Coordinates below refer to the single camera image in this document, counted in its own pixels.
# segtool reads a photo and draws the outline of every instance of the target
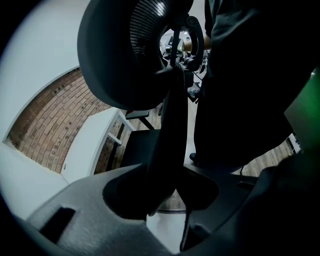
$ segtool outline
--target shoe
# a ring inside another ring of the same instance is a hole
[[[198,162],[196,153],[191,153],[191,154],[189,155],[189,158],[190,158],[192,161],[194,161],[195,163]]]

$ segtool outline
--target chair seat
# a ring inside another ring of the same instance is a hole
[[[150,163],[160,130],[132,131],[125,147],[121,167]]]

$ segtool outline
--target white table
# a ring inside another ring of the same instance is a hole
[[[125,115],[115,107],[94,114],[83,123],[75,136],[62,165],[61,174],[69,182],[93,175],[107,137],[122,142],[110,133],[117,118],[129,131],[136,129]]]

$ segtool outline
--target black cable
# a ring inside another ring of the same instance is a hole
[[[242,176],[242,170],[244,169],[244,166],[242,166],[241,170],[240,170],[240,175]]]
[[[202,79],[195,72],[192,71],[192,73],[194,73],[196,75],[196,77],[202,81]]]

